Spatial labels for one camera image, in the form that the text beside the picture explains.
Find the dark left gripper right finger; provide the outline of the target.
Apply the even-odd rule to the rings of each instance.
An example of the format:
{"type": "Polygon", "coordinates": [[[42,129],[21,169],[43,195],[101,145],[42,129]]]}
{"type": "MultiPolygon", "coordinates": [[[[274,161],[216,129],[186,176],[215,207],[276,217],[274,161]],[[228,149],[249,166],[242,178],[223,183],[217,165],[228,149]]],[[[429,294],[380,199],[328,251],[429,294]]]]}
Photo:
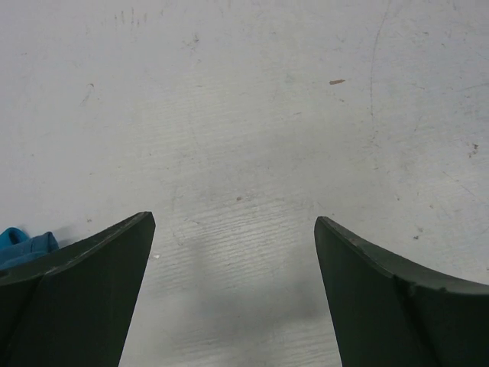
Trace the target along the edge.
{"type": "Polygon", "coordinates": [[[426,268],[327,217],[316,253],[343,366],[486,366],[488,286],[426,268]]]}

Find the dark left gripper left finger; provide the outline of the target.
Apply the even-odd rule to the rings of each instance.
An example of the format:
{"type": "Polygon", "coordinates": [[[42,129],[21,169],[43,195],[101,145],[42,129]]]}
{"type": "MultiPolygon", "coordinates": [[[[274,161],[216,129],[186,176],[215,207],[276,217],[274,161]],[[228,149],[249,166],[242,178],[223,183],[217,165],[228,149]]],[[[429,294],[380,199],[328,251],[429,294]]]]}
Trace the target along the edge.
{"type": "Polygon", "coordinates": [[[1,269],[3,366],[117,366],[155,232],[140,212],[1,269]]]}

